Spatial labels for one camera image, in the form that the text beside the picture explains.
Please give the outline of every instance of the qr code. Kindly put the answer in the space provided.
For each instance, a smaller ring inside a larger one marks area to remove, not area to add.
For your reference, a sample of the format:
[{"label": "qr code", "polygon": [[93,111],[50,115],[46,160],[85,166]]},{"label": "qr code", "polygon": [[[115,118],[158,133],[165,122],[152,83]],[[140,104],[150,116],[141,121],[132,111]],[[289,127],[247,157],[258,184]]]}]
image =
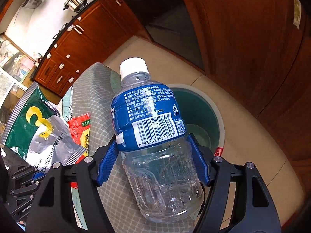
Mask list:
[{"label": "qr code", "polygon": [[179,121],[175,121],[175,123],[177,125],[177,129],[178,129],[179,135],[185,134],[186,133],[186,129],[185,129],[185,126],[183,124],[183,121],[179,120]]}]

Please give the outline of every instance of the green trash can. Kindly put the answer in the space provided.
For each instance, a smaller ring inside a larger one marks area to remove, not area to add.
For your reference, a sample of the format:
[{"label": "green trash can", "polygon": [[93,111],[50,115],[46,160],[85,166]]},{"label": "green trash can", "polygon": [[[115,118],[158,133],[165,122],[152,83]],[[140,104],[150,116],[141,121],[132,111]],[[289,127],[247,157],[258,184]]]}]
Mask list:
[{"label": "green trash can", "polygon": [[192,86],[171,84],[168,87],[174,92],[187,134],[193,133],[200,145],[220,156],[225,143],[225,127],[212,99]]}]

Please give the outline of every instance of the white rim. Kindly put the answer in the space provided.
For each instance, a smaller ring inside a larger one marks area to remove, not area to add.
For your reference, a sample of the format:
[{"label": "white rim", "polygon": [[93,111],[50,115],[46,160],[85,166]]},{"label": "white rim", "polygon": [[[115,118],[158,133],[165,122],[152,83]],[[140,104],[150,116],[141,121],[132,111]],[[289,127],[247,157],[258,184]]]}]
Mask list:
[{"label": "white rim", "polygon": [[201,90],[196,89],[195,87],[185,85],[185,84],[169,84],[167,85],[169,88],[181,88],[181,89],[188,89],[189,91],[195,92],[196,94],[200,95],[204,100],[208,102],[208,104],[212,107],[219,126],[219,143],[218,147],[223,148],[225,144],[225,126],[224,121],[222,119],[222,116],[220,114],[219,109],[217,108],[216,104],[213,102],[213,100],[205,93],[203,93]]}]

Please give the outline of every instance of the white bottle cap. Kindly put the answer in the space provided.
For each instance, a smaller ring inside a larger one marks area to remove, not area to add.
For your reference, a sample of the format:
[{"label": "white bottle cap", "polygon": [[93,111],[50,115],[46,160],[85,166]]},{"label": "white bottle cap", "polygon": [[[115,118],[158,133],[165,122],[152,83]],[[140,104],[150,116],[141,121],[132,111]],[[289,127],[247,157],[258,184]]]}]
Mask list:
[{"label": "white bottle cap", "polygon": [[145,72],[149,74],[146,63],[141,58],[129,58],[123,61],[120,65],[121,80],[129,74],[136,72]]}]

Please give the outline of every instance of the yellow duck logo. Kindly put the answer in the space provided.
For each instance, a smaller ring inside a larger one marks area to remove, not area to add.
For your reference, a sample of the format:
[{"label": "yellow duck logo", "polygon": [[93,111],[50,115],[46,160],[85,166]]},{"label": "yellow duck logo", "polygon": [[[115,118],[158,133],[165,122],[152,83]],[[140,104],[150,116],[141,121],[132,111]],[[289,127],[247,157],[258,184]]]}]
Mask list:
[{"label": "yellow duck logo", "polygon": [[39,136],[43,137],[44,140],[47,140],[49,135],[54,130],[54,127],[51,125],[51,123],[47,119],[43,118],[41,110],[36,106],[30,107],[26,113],[26,120],[28,123],[30,123],[30,118],[33,115],[36,115],[38,117],[38,120],[35,122],[35,125],[37,127],[39,127],[41,124],[43,124],[46,127],[46,131],[40,133]]}]

